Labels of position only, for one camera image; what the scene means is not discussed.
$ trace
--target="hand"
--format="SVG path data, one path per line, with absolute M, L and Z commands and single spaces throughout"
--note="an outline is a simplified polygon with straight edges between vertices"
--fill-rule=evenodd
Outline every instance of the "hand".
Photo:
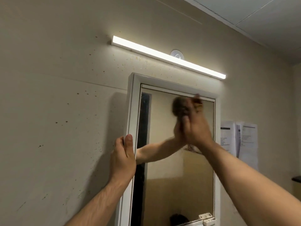
M 117 185 L 126 188 L 135 175 L 136 159 L 132 135 L 126 135 L 124 145 L 122 142 L 123 137 L 116 139 L 115 148 L 111 153 L 109 182 L 117 183 Z
M 175 124 L 173 133 L 175 135 L 175 140 L 177 141 L 177 143 L 179 143 L 179 146 L 183 147 L 187 144 L 187 142 L 186 142 L 183 132 L 181 132 L 181 130 L 180 130 L 180 125 L 181 125 L 180 121 L 177 120 L 177 123 Z
M 202 106 L 194 105 L 193 98 L 186 99 L 186 106 L 189 109 L 189 116 L 183 117 L 183 125 L 187 143 L 197 146 L 200 150 L 211 147 L 215 142 L 204 117 Z

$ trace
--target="ceiling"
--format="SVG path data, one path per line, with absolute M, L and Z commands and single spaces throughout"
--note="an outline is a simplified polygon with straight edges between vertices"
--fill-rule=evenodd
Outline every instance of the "ceiling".
M 186 1 L 289 63 L 301 63 L 301 0 Z

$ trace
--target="forearm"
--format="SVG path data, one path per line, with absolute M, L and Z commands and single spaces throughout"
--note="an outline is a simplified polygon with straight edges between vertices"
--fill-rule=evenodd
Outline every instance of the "forearm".
M 218 144 L 203 154 L 248 225 L 301 225 L 301 202 L 287 191 Z
M 126 186 L 110 182 L 65 226 L 106 226 Z
M 136 162 L 137 164 L 141 164 L 167 158 L 183 146 L 184 144 L 174 137 L 160 143 L 147 144 L 144 147 L 137 149 Z

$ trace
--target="ceiling trim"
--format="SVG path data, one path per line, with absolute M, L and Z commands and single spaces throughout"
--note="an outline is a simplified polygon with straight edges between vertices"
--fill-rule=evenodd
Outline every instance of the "ceiling trim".
M 254 39 L 252 36 L 250 36 L 248 33 L 246 33 L 244 30 L 241 30 L 240 28 L 236 27 L 234 24 L 230 23 L 229 21 L 227 21 L 226 19 L 222 18 L 220 15 L 217 15 L 215 12 L 211 11 L 210 9 L 206 8 L 205 6 L 201 5 L 200 3 L 198 3 L 195 0 L 185 0 L 186 2 L 190 3 L 191 5 L 193 5 L 194 7 L 197 7 L 198 9 L 200 9 L 201 11 L 205 12 L 206 14 L 214 17 L 215 19 L 217 19 L 218 21 L 224 23 L 225 25 L 229 26 L 230 28 L 236 30 L 237 32 L 243 34 L 244 36 L 248 37 L 249 39 L 257 42 L 258 44 L 268 48 L 267 45 L 263 44 L 262 42 Z

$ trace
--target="fingernail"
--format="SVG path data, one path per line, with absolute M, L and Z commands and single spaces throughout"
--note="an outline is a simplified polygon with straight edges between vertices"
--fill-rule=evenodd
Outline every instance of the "fingernail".
M 131 134 L 128 134 L 127 137 L 128 137 L 129 140 L 133 139 L 133 136 Z

